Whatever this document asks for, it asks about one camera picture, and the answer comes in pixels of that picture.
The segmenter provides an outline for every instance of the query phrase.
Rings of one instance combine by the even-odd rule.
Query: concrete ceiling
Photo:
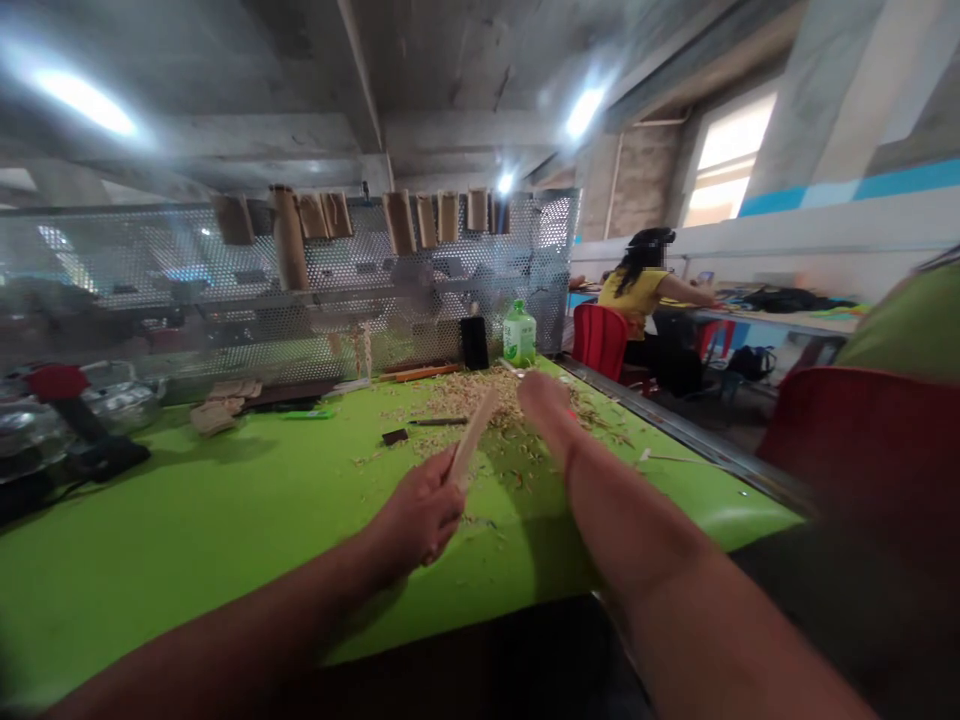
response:
[[[563,126],[585,87],[608,87],[613,105],[750,2],[4,3],[0,40],[19,54],[5,53],[0,78],[0,203],[526,177],[571,149]],[[31,63],[87,78],[137,136],[118,140],[38,94]]]

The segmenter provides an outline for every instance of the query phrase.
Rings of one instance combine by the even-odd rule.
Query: hand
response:
[[[455,484],[444,483],[455,450],[447,448],[408,472],[360,532],[383,584],[434,562],[457,531],[465,499]]]
[[[523,414],[534,423],[570,408],[567,386],[541,372],[526,374],[517,388],[517,399]]]

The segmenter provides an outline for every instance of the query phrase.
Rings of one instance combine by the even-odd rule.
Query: metal mesh partition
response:
[[[398,258],[380,201],[351,200],[354,237],[307,243],[307,292],[280,290],[272,237],[224,245],[208,205],[2,213],[0,362],[126,359],[144,377],[204,382],[350,378],[364,323],[374,371],[458,358],[472,302],[495,357],[516,298],[537,319],[539,350],[558,352],[578,206],[574,190],[516,194],[511,233],[489,235],[466,230],[462,197],[456,243]]]

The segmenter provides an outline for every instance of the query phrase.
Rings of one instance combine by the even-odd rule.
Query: green tea bottle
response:
[[[503,321],[503,357],[515,368],[533,367],[537,357],[537,321],[523,311],[523,300],[513,301]]]

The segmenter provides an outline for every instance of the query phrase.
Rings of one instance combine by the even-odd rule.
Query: red plastic chair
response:
[[[733,342],[733,332],[737,329],[737,323],[733,320],[714,320],[704,323],[700,326],[699,347],[700,359],[707,361],[707,355],[713,350],[713,338],[717,334],[717,328],[723,329],[723,355],[725,358],[730,353],[730,344]]]
[[[578,305],[573,311],[573,359],[627,387],[640,386],[644,397],[656,390],[645,369],[623,369],[630,330],[616,310],[599,305]]]
[[[956,592],[958,447],[960,386],[821,367],[783,382],[757,455]]]

